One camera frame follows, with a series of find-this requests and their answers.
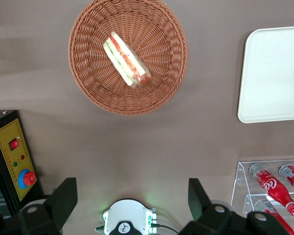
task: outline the white tray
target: white tray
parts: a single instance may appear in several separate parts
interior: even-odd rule
[[[249,35],[238,118],[244,123],[294,119],[294,27]]]

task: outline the round wicker basket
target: round wicker basket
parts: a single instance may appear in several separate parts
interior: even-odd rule
[[[103,49],[112,31],[136,52],[152,75],[129,87]],[[94,0],[80,13],[69,41],[76,83],[96,105],[119,115],[141,115],[167,103],[180,87],[188,48],[176,16],[159,0]]]

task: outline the red emergency stop button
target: red emergency stop button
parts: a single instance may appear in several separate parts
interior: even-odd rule
[[[24,179],[23,182],[26,186],[30,186],[33,185],[35,183],[36,180],[36,175],[34,172],[29,171],[24,175]]]
[[[33,171],[30,171],[29,169],[24,169],[20,172],[19,175],[19,186],[22,189],[27,188],[28,186],[31,186],[36,181],[36,175]]]

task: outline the cable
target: cable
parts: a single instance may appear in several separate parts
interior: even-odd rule
[[[162,227],[162,228],[166,228],[166,229],[170,229],[171,231],[175,232],[176,234],[179,234],[179,232],[173,228],[170,228],[169,226],[166,226],[166,225],[161,225],[161,224],[151,224],[151,227],[152,228],[159,228],[159,227]]]
[[[96,231],[97,233],[100,233],[100,234],[105,235],[105,233],[102,232],[102,230],[104,230],[104,226],[101,226],[101,227],[97,227],[97,228],[95,228],[95,231]]]

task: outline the bread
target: bread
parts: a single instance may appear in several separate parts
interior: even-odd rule
[[[148,68],[116,32],[111,33],[103,48],[127,85],[136,88],[151,80]]]

